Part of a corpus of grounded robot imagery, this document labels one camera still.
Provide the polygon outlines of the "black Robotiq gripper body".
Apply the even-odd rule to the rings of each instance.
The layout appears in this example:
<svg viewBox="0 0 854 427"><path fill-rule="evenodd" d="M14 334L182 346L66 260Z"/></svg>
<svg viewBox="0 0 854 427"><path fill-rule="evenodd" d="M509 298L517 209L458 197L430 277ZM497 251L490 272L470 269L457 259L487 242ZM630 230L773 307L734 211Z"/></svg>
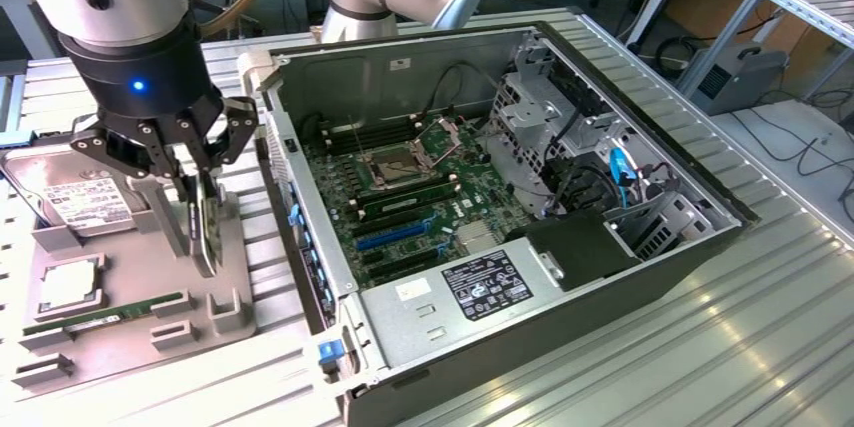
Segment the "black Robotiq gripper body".
<svg viewBox="0 0 854 427"><path fill-rule="evenodd" d="M140 125L151 123L167 144L184 140L183 123L199 136L209 132L223 100L209 75L194 15L184 15L166 36L135 46L94 46L66 34L60 43L110 131L140 142Z"/></svg>

